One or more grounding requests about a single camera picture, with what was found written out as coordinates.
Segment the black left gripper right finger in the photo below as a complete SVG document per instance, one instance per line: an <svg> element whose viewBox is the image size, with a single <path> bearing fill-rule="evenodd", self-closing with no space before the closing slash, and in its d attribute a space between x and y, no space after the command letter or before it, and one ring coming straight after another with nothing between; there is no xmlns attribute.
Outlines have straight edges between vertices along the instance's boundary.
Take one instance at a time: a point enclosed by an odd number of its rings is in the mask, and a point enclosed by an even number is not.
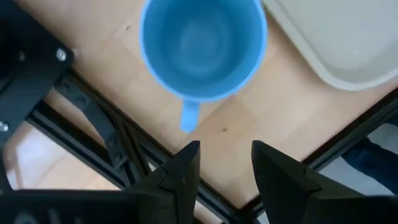
<svg viewBox="0 0 398 224"><path fill-rule="evenodd" d="M266 143L252 142L252 166L270 224L360 224L358 192Z"/></svg>

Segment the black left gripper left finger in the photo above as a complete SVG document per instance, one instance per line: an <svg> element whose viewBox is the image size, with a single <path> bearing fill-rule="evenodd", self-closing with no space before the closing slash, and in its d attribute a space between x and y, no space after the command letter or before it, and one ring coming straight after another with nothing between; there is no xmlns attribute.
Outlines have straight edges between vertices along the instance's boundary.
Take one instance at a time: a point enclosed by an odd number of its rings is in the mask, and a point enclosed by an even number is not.
<svg viewBox="0 0 398 224"><path fill-rule="evenodd" d="M128 189L135 196L133 224L193 224L200 173L200 141Z"/></svg>

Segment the blue plastic mug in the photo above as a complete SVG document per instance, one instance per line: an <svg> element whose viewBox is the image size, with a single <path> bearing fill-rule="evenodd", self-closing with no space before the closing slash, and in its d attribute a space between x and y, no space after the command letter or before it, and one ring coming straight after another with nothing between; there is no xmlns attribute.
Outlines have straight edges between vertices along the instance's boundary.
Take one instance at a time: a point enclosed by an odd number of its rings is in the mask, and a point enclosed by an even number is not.
<svg viewBox="0 0 398 224"><path fill-rule="evenodd" d="M239 91L267 45L261 0L146 0L139 43L147 68L182 100L180 129L195 130L202 103Z"/></svg>

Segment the beige plastic tray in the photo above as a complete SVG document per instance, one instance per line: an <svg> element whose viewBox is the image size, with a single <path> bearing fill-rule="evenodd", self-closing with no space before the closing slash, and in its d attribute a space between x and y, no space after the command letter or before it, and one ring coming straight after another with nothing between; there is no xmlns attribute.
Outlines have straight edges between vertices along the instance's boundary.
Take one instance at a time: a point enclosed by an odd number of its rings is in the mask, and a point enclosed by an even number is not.
<svg viewBox="0 0 398 224"><path fill-rule="evenodd" d="M349 91L398 77L398 0L263 0L316 74Z"/></svg>

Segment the black aluminium table frame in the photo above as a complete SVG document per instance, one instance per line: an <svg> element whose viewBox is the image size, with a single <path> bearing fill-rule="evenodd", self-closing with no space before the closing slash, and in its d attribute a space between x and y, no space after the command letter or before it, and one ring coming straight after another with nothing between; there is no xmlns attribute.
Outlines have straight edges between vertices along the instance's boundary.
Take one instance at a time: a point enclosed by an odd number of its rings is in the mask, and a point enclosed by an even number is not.
<svg viewBox="0 0 398 224"><path fill-rule="evenodd" d="M120 189L130 187L144 171L144 161L159 166L174 155L131 118L89 85L73 69L62 74L33 77L34 86L17 78L0 82L0 146L27 121L77 159L94 169ZM105 141L101 146L92 137L46 104L42 98L52 87L81 110ZM370 107L345 129L311 153L303 163L320 170L354 143L373 132L383 122L398 116L398 88ZM198 201L223 221L223 224L260 224L265 214L260 196L237 209L211 185L200 179Z"/></svg>

